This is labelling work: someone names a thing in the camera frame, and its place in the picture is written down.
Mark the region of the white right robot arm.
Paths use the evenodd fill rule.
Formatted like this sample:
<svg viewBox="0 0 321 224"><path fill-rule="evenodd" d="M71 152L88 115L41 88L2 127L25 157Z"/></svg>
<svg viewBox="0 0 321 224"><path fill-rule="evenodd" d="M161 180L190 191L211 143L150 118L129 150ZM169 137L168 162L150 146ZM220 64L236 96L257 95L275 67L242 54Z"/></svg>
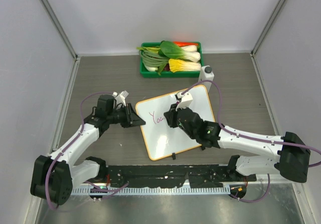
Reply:
<svg viewBox="0 0 321 224"><path fill-rule="evenodd" d="M190 108L177 108L176 104L172 104L164 116L169 127L180 128L202 148L236 149L252 153L252 157L231 157L226 174L232 181L252 174L274 173L293 182L307 181L310 150L295 133L264 136L244 132L205 121Z"/></svg>

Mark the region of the green plastic tray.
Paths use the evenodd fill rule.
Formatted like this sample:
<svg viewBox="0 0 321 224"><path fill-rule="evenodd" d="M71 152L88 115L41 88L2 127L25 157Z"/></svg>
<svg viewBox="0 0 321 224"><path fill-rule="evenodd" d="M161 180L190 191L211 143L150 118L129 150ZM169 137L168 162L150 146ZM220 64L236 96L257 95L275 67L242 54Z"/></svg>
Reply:
<svg viewBox="0 0 321 224"><path fill-rule="evenodd" d="M198 63L201 64L201 67L204 66L203 63L203 56L202 56L202 47L201 43L199 43L198 52L201 54L201 60L198 61ZM160 47L161 42L147 42L142 43L140 47ZM158 70L156 72L149 72L145 68L146 65L143 64L142 59L140 58L140 73L145 78L160 78L160 77L198 77L200 74L200 71L189 71L189 72L171 72L169 63L163 66L159 66Z"/></svg>

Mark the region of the white radish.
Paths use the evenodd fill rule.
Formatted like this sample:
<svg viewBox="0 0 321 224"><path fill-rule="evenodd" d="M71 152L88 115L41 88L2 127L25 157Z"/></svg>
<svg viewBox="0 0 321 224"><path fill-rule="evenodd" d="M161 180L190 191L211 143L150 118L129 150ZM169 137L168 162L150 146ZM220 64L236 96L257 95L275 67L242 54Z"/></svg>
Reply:
<svg viewBox="0 0 321 224"><path fill-rule="evenodd" d="M156 72L158 70L157 67L150 67L150 66L145 66L146 70L149 72Z"/></svg>

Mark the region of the green long beans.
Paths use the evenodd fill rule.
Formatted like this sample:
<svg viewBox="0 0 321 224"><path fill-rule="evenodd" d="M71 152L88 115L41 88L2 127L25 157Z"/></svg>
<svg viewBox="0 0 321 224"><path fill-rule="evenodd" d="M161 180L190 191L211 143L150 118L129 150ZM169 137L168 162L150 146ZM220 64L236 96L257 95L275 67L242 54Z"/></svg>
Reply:
<svg viewBox="0 0 321 224"><path fill-rule="evenodd" d="M148 67L159 67L168 64L169 58L159 54L160 47L137 47L144 65Z"/></svg>

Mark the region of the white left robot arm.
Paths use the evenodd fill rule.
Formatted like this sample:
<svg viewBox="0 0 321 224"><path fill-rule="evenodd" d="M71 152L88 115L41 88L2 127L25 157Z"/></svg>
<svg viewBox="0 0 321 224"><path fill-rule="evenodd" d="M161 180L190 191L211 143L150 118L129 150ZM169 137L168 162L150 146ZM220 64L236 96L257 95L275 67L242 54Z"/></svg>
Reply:
<svg viewBox="0 0 321 224"><path fill-rule="evenodd" d="M87 117L81 118L76 133L51 154L40 155L34 163L30 193L45 199L49 206L63 205L72 189L88 180L102 183L107 176L104 160L88 157L81 164L76 161L96 142L111 125L123 128L145 125L130 103L126 103L127 91L121 93L97 93L97 105Z"/></svg>

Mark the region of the white plastic bottle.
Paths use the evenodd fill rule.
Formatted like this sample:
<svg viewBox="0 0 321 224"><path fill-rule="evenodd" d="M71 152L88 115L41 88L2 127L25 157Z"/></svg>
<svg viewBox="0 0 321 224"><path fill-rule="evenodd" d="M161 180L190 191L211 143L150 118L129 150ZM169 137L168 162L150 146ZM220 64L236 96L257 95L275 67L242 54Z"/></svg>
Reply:
<svg viewBox="0 0 321 224"><path fill-rule="evenodd" d="M199 74L198 82L203 80L213 81L213 79L214 79L214 73L213 73L212 67L209 65L202 66ZM210 82L203 82L202 84L206 87L207 92L209 92L212 84Z"/></svg>

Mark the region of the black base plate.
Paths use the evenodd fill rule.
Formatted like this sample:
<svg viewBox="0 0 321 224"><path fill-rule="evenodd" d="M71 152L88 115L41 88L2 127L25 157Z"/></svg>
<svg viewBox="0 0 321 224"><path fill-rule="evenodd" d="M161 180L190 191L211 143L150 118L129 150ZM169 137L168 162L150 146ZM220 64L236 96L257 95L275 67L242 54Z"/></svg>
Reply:
<svg viewBox="0 0 321 224"><path fill-rule="evenodd" d="M222 187L224 182L249 180L217 164L198 165L109 165L101 177L89 179L91 183L108 180L111 187L120 188L180 188L188 181L191 188Z"/></svg>

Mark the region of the green bok choy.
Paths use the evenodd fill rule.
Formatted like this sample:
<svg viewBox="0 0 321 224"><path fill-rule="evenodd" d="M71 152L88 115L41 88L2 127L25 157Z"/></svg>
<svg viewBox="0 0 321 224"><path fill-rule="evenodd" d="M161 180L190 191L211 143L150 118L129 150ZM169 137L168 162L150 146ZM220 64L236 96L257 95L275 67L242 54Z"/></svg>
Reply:
<svg viewBox="0 0 321 224"><path fill-rule="evenodd" d="M170 41L162 41L160 44L160 51L171 59L189 60L192 62L198 62L201 60L201 54L197 52L188 52L183 50L178 45Z"/></svg>

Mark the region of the orange-framed whiteboard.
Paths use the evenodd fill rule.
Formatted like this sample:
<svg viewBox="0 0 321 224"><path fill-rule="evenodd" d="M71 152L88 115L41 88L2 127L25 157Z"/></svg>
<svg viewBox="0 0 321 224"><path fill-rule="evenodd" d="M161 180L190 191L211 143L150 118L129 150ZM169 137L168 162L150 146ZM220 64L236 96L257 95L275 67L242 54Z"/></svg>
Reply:
<svg viewBox="0 0 321 224"><path fill-rule="evenodd" d="M177 111L171 110L178 100L176 92L140 101L135 110L145 121L141 132L148 156L156 161L200 146L180 129L184 121L179 121Z"/></svg>

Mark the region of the yellow-leaf cabbage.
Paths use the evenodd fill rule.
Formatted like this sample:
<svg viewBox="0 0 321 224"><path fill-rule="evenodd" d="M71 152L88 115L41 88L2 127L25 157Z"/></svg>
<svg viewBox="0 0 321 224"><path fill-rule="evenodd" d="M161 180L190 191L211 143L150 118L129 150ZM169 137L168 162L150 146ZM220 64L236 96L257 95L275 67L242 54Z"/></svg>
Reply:
<svg viewBox="0 0 321 224"><path fill-rule="evenodd" d="M169 67L171 72L189 72L189 71L200 71L201 64L198 62L184 61L180 59L170 59Z"/></svg>

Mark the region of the orange carrot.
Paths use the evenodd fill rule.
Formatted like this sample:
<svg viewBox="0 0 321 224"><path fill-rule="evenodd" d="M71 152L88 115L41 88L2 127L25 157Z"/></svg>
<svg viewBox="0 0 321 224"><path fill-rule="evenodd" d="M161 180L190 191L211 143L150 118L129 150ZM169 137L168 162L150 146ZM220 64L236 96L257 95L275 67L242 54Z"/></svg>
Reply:
<svg viewBox="0 0 321 224"><path fill-rule="evenodd" d="M179 47L184 47L184 46L199 46L199 43L197 42L179 42L179 41L173 41L174 44L178 45Z"/></svg>

